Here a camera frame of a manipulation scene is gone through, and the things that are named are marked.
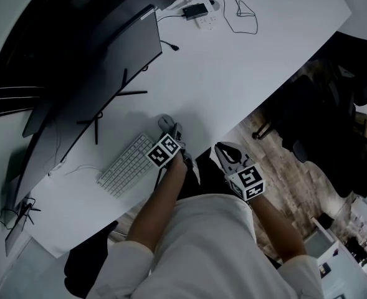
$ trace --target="t-shirt sleeve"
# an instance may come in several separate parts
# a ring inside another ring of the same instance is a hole
[[[307,255],[294,257],[285,262],[278,272],[299,298],[324,298],[322,279],[315,258]]]
[[[104,261],[87,299],[130,298],[148,276],[153,253],[138,242],[119,242]]]

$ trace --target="forearm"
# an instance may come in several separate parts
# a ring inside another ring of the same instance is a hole
[[[283,262],[306,254],[300,233],[265,196],[260,195],[251,199],[250,205]]]
[[[171,219],[186,177],[188,169],[180,158],[178,156],[173,160],[160,184],[133,221],[126,238],[145,245],[152,252]]]

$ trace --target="black pants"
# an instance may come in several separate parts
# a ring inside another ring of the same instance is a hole
[[[225,182],[223,171],[208,156],[200,156],[197,160],[200,182],[192,169],[186,174],[178,200],[204,194],[225,194],[239,198]]]

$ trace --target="cluttered desk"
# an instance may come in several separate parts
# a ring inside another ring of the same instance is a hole
[[[34,136],[13,202],[28,194],[35,200],[41,211],[31,212],[24,228],[55,257],[152,193],[157,170],[144,155],[160,136],[162,114],[182,124],[186,149],[197,157],[350,15],[343,0],[173,1],[163,10],[141,7],[101,46],[95,68],[73,95],[46,118],[32,113],[29,123],[35,117],[42,123],[31,124]],[[103,23],[111,20],[110,13]],[[133,94],[118,96],[125,91]],[[96,127],[77,123],[95,118]],[[128,171],[118,177],[119,169]],[[105,188],[111,175],[114,188],[110,182]]]

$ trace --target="person's right arm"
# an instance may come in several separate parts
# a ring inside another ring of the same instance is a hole
[[[307,254],[300,233],[265,196],[251,199],[250,205],[283,262]]]

